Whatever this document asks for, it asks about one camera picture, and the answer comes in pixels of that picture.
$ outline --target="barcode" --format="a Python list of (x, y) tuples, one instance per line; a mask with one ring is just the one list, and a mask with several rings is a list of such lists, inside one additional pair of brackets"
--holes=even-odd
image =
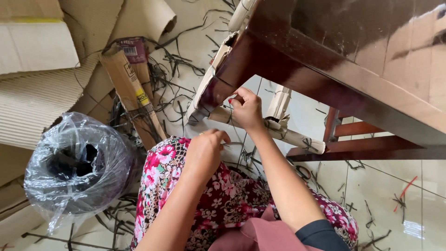
[(122, 47), (126, 56), (137, 56), (136, 47)]

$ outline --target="plastic wrap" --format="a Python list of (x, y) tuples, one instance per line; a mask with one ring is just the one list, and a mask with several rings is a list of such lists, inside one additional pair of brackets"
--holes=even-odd
[(52, 234), (103, 211), (122, 195), (142, 167), (139, 156), (115, 129), (81, 113), (64, 113), (31, 156), (26, 196), (49, 221)]

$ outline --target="floral skirt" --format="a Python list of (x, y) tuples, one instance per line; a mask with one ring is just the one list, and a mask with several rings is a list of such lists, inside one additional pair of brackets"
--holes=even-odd
[[(142, 239), (178, 182), (189, 142), (189, 138), (172, 136), (148, 151), (131, 250)], [(338, 203), (312, 189), (310, 191), (336, 233), (353, 250), (358, 243), (356, 220)], [(260, 217), (268, 205), (275, 208), (267, 184), (221, 162), (198, 203), (186, 250), (207, 250), (221, 229), (240, 227), (249, 218)]]

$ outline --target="purple label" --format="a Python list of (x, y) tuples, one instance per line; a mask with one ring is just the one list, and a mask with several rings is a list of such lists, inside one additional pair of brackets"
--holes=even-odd
[(142, 38), (129, 38), (116, 42), (119, 50), (123, 50), (131, 64), (147, 63)]

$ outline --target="hand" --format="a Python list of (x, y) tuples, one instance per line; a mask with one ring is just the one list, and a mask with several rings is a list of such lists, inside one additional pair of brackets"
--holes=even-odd
[(246, 132), (256, 132), (265, 128), (262, 116), (262, 99), (251, 90), (238, 88), (229, 103), (234, 107), (232, 115)]
[(220, 165), (221, 141), (230, 143), (225, 131), (211, 129), (194, 137), (187, 148), (185, 165), (182, 172), (191, 179), (206, 185)]

